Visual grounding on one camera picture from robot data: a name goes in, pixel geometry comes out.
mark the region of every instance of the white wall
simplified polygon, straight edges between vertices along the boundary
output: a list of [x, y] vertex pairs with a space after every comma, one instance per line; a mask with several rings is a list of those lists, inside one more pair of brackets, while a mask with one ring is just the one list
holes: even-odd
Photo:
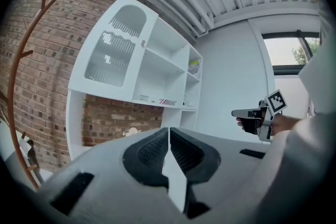
[[262, 53], [266, 46], [258, 42], [259, 35], [248, 21], [242, 21], [197, 40], [196, 48], [203, 56], [203, 74], [196, 131], [259, 142], [257, 136], [241, 130], [231, 116], [235, 109], [257, 108], [259, 101], [274, 91], [270, 59]]
[[299, 76], [276, 76], [275, 85], [280, 89], [287, 108], [283, 115], [294, 118], [306, 118], [309, 106], [309, 96]]
[[[22, 133], [16, 131], [17, 138], [20, 139]], [[11, 132], [6, 122], [0, 119], [0, 156], [3, 161], [15, 152], [14, 144], [11, 137]]]

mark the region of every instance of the window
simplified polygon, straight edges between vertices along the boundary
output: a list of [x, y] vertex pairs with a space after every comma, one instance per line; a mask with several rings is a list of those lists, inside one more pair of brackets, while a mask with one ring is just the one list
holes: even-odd
[[269, 38], [264, 41], [272, 66], [302, 65], [306, 60], [301, 43], [296, 37]]
[[320, 47], [319, 33], [298, 30], [263, 38], [276, 76], [298, 74]]
[[280, 89], [288, 107], [284, 115], [306, 118], [313, 114], [313, 104], [298, 73], [320, 47], [318, 33], [276, 33], [263, 35], [273, 66], [276, 89]]

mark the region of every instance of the shelf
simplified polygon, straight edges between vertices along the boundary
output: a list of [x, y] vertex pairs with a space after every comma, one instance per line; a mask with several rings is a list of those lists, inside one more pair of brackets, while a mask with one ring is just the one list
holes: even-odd
[[202, 56], [198, 53], [198, 51], [193, 46], [190, 46], [189, 61], [195, 61], [201, 58]]
[[[147, 51], [135, 84], [133, 102], [178, 108], [182, 105], [185, 77], [186, 74], [178, 67]], [[141, 95], [149, 96], [149, 100], [154, 99], [156, 102], [144, 101]], [[176, 104], [160, 104], [159, 98], [176, 101]]]
[[146, 104], [146, 105], [152, 105], [152, 106], [162, 106], [164, 108], [180, 109], [180, 107], [178, 105], [168, 105], [168, 104], [160, 104], [160, 103], [151, 103], [149, 101], [144, 101], [144, 100], [141, 100], [141, 99], [133, 99], [132, 103]]
[[167, 50], [178, 51], [188, 42], [169, 24], [161, 18], [157, 18], [148, 44], [156, 43]]
[[187, 82], [190, 83], [198, 83], [200, 82], [200, 79], [195, 77], [193, 74], [190, 74], [189, 72], [187, 73]]
[[189, 111], [182, 111], [180, 127], [193, 131], [195, 130], [196, 119], [197, 119], [196, 111], [194, 113], [191, 113]]
[[185, 110], [197, 110], [193, 105], [183, 105], [182, 108]]
[[154, 52], [150, 48], [146, 48], [143, 60], [146, 65], [152, 66], [153, 68], [161, 71], [164, 74], [178, 74], [184, 73], [184, 70], [169, 61], [162, 55], [159, 55], [157, 52]]

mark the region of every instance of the white sleeve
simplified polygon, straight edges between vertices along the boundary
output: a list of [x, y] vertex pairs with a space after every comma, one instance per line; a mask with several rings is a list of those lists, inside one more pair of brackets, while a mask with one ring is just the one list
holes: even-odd
[[332, 29], [336, 29], [336, 20], [326, 0], [318, 0], [318, 9], [321, 20], [320, 38], [321, 43], [323, 43], [328, 38]]
[[316, 113], [336, 111], [336, 32], [331, 30], [313, 58], [300, 71]]

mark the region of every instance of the red brick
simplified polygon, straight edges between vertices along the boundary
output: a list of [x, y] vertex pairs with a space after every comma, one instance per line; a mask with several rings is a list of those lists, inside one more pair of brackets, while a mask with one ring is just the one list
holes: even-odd
[[51, 36], [49, 38], [49, 41], [63, 45], [63, 46], [67, 46], [69, 45], [70, 41], [68, 41], [67, 39], [61, 38], [61, 37], [55, 37], [55, 36]]
[[95, 144], [100, 144], [100, 143], [104, 143], [108, 141], [108, 139], [107, 138], [95, 138], [93, 139], [93, 141], [95, 142]]
[[92, 143], [92, 142], [93, 142], [93, 139], [90, 138], [90, 137], [83, 137], [83, 142], [84, 142], [84, 143]]
[[26, 98], [29, 98], [29, 99], [31, 99], [31, 98], [33, 97], [32, 93], [31, 93], [31, 92], [28, 92], [28, 91], [26, 91], [26, 90], [23, 90], [23, 91], [22, 91], [22, 95], [23, 95], [24, 97], [26, 97]]
[[45, 64], [47, 64], [47, 65], [49, 65], [49, 66], [54, 66], [55, 65], [55, 59], [53, 59], [53, 58], [46, 58], [45, 59]]
[[58, 30], [58, 31], [56, 32], [56, 34], [55, 34], [55, 36], [58, 36], [58, 37], [61, 37], [61, 38], [66, 38], [67, 35], [68, 35], [67, 32], [65, 32], [65, 31], [61, 31], [61, 30]]
[[82, 44], [75, 42], [75, 41], [71, 41], [69, 44], [69, 47], [80, 50], [80, 48], [82, 47]]

